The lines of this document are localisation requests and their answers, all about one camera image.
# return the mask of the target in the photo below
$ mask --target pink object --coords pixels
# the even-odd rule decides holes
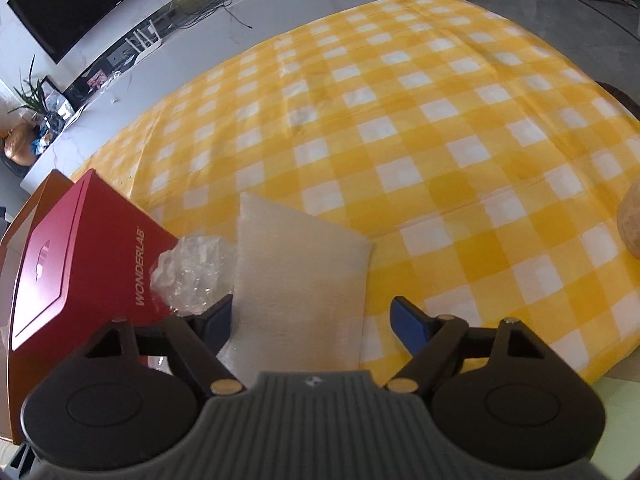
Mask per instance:
[[[12,348],[57,363],[106,322],[169,315],[150,266],[177,239],[87,171],[33,230],[15,299]]]

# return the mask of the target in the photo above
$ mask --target wooden bowl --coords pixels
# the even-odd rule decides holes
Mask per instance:
[[[35,139],[33,126],[27,123],[18,124],[4,142],[4,154],[20,166],[32,166],[37,158],[31,152],[31,142]]]

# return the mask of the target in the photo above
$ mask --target gray floor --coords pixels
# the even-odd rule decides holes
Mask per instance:
[[[617,86],[640,103],[640,41],[578,0],[469,0],[533,32],[592,78]],[[638,33],[640,10],[588,1]]]

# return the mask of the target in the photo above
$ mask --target white foam sheet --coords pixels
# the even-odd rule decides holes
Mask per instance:
[[[242,193],[232,335],[219,359],[247,386],[261,371],[357,368],[371,249],[355,231]]]

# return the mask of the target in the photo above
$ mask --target yellow checkered tablecloth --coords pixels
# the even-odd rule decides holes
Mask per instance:
[[[375,242],[362,366],[408,354],[390,300],[524,320],[587,380],[640,342],[616,207],[639,123],[563,56],[463,0],[382,0],[261,43],[142,114],[96,168],[177,236],[235,238],[249,190]]]

